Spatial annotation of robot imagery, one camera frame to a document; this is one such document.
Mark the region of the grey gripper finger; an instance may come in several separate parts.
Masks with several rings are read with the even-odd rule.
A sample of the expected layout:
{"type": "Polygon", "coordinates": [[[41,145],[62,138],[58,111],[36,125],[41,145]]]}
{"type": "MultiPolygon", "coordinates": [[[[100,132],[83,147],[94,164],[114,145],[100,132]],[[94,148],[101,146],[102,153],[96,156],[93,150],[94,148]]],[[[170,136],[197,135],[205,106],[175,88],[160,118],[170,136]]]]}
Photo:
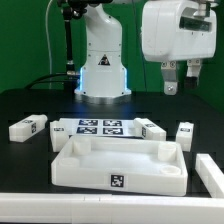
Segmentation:
{"type": "Polygon", "coordinates": [[[162,62],[161,72],[164,80],[164,93],[175,95],[178,89],[177,64],[175,61],[162,62]]]}
{"type": "Polygon", "coordinates": [[[201,59],[189,59],[187,61],[187,74],[184,80],[184,86],[186,88],[195,89],[198,86],[201,68],[201,59]]]}

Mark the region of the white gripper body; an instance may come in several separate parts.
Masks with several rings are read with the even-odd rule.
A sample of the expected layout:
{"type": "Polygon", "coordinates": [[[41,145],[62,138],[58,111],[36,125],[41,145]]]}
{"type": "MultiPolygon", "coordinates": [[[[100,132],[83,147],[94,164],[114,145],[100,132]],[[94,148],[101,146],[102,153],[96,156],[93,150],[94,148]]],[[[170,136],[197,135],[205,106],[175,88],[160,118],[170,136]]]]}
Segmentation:
{"type": "Polygon", "coordinates": [[[214,56],[217,18],[211,2],[212,26],[209,32],[179,28],[183,10],[195,7],[196,0],[148,0],[142,12],[142,51],[147,61],[182,61],[214,56]]]}

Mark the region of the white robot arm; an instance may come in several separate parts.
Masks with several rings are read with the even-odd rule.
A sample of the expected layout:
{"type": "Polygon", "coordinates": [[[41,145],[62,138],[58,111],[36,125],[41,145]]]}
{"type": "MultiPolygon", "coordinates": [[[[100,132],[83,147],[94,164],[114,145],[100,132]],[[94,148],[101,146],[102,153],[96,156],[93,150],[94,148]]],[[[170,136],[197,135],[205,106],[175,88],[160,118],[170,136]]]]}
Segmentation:
{"type": "MultiPolygon", "coordinates": [[[[121,62],[122,26],[103,6],[89,4],[84,14],[87,58],[74,90],[79,100],[112,104],[131,96],[121,62]]],[[[148,0],[141,18],[145,60],[171,63],[214,56],[217,17],[209,0],[148,0]]]]}

